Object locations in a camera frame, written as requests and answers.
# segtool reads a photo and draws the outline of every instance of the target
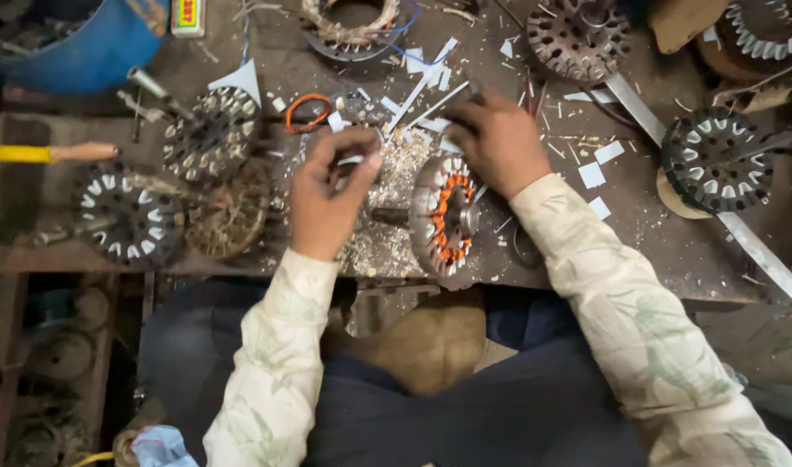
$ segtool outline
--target person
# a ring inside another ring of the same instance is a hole
[[[141,365],[182,414],[189,451],[226,467],[792,465],[649,261],[552,172],[535,122],[496,90],[483,97],[454,106],[446,132],[508,200],[582,335],[536,339],[426,397],[362,362],[322,364],[333,260],[382,166],[376,132],[352,127],[322,136],[295,174],[291,245],[268,289],[217,282],[172,307],[225,301],[214,313],[157,313],[146,327]],[[334,194],[329,167],[343,151],[367,157]]]

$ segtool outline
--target yellow wire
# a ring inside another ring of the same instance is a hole
[[[85,458],[83,461],[74,464],[73,467],[84,467],[87,464],[92,464],[96,461],[110,461],[113,458],[113,452],[100,452]]]

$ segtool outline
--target dark pants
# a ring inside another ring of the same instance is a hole
[[[240,320],[264,292],[205,281],[178,292],[143,332],[143,382],[200,465],[241,346]],[[411,397],[365,362],[324,355],[304,465],[646,464],[565,301],[486,287],[485,305],[488,337],[522,352],[431,397]]]

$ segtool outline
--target man's left hand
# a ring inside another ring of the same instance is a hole
[[[378,133],[361,126],[322,134],[306,162],[292,178],[292,250],[312,259],[332,261],[353,232],[359,208],[382,166]],[[329,185],[330,164],[336,154],[360,154],[340,193]]]

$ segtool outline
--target metal bracket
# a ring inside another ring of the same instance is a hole
[[[658,117],[649,110],[641,101],[635,90],[623,78],[621,73],[615,73],[605,81],[606,85],[626,107],[627,111],[646,131],[653,141],[661,147],[667,128],[658,120]],[[745,253],[753,259],[768,277],[792,299],[792,271],[780,261],[779,258],[756,237],[756,234],[736,215],[736,213],[720,213],[716,217],[721,220],[725,228],[736,238]]]

